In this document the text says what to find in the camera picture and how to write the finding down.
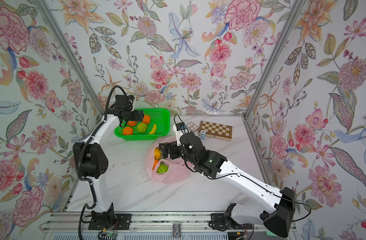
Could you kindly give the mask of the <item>orange fruit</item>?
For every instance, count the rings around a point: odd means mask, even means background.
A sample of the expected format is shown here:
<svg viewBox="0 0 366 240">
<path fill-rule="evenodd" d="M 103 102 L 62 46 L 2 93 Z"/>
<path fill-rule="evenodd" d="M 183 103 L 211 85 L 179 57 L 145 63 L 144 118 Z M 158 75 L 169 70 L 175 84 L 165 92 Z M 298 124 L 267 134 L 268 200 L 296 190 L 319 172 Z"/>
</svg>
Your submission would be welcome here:
<svg viewBox="0 0 366 240">
<path fill-rule="evenodd" d="M 155 167 L 156 167 L 156 165 L 158 164 L 158 162 L 159 162 L 159 160 L 157 160 L 157 159 L 154 159 L 154 164 L 153 164 L 153 171 L 155 170 Z"/>
<path fill-rule="evenodd" d="M 127 123 L 127 125 L 129 127 L 135 127 L 137 124 L 138 124 L 138 122 L 136 122 L 136 121 L 128 121 L 128 123 Z"/>
<path fill-rule="evenodd" d="M 134 134 L 134 129 L 132 127 L 125 127 L 122 130 L 122 135 L 123 136 L 131 136 Z"/>
<path fill-rule="evenodd" d="M 151 122 L 151 117 L 148 115 L 145 115 L 142 123 L 148 126 L 150 124 L 150 122 Z"/>
</svg>

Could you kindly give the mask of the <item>green fruit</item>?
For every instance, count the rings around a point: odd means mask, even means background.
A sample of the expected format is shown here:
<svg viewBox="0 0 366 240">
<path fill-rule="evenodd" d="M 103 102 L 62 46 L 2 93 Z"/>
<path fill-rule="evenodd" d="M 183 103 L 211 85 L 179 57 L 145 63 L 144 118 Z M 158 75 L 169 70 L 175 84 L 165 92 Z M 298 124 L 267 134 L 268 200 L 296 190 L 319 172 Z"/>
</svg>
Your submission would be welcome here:
<svg viewBox="0 0 366 240">
<path fill-rule="evenodd" d="M 148 126 L 143 123 L 139 123 L 137 126 L 137 131 L 142 134 L 145 133 L 147 131 L 147 129 L 148 129 Z"/>
<path fill-rule="evenodd" d="M 169 167 L 167 165 L 161 164 L 158 169 L 157 169 L 157 173 L 158 174 L 165 174 L 167 173 L 169 170 Z"/>
</svg>

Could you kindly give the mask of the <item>pink plastic bag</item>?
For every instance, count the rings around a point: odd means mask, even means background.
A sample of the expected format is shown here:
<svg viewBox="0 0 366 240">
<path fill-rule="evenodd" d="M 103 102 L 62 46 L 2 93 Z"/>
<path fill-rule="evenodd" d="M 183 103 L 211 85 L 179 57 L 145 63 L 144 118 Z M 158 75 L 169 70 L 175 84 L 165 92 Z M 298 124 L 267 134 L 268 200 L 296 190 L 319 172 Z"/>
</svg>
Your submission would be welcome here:
<svg viewBox="0 0 366 240">
<path fill-rule="evenodd" d="M 152 145 L 149 147 L 146 153 L 145 161 L 146 161 L 146 172 L 149 175 L 152 182 L 170 185 L 183 182 L 189 178 L 191 171 L 186 167 L 185 162 L 182 158 L 172 160 L 170 158 L 163 159 L 163 157 L 161 156 L 158 164 L 155 167 L 155 170 L 153 171 L 155 148 L 157 148 L 160 143 L 169 143 L 175 140 L 176 139 L 174 136 L 162 137 L 157 141 L 155 141 L 154 143 L 152 143 Z M 157 173 L 157 169 L 161 164 L 167 165 L 169 167 L 167 173 L 165 174 Z"/>
</svg>

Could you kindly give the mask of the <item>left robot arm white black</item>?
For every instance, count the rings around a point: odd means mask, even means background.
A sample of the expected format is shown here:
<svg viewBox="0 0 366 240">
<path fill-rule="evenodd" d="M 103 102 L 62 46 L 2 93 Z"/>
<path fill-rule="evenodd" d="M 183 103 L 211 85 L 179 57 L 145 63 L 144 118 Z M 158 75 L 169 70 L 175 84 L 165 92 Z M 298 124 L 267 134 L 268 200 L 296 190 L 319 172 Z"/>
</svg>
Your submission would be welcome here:
<svg viewBox="0 0 366 240">
<path fill-rule="evenodd" d="M 134 96 L 116 95 L 115 103 L 107 107 L 93 132 L 83 142 L 73 146 L 78 178 L 88 183 L 93 197 L 92 205 L 85 204 L 85 208 L 92 211 L 92 222 L 100 227 L 112 226 L 118 221 L 104 176 L 109 160 L 101 144 L 121 124 L 143 120 L 144 112 L 134 110 L 134 102 Z"/>
</svg>

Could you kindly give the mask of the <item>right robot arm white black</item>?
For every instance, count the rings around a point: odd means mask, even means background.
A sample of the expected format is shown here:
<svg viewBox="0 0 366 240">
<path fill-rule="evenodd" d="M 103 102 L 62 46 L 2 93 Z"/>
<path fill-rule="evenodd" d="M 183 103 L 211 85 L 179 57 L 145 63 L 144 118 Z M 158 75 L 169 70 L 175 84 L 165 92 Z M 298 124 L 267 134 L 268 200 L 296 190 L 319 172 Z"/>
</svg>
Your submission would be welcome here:
<svg viewBox="0 0 366 240">
<path fill-rule="evenodd" d="M 286 238 L 289 235 L 296 210 L 296 194 L 289 188 L 270 186 L 236 167 L 227 157 L 207 150 L 202 141 L 192 132 L 176 132 L 176 141 L 161 143 L 163 157 L 183 159 L 192 164 L 195 172 L 210 180 L 221 180 L 257 203 L 248 208 L 230 204 L 225 215 L 239 225 L 264 225 L 275 235 Z"/>
</svg>

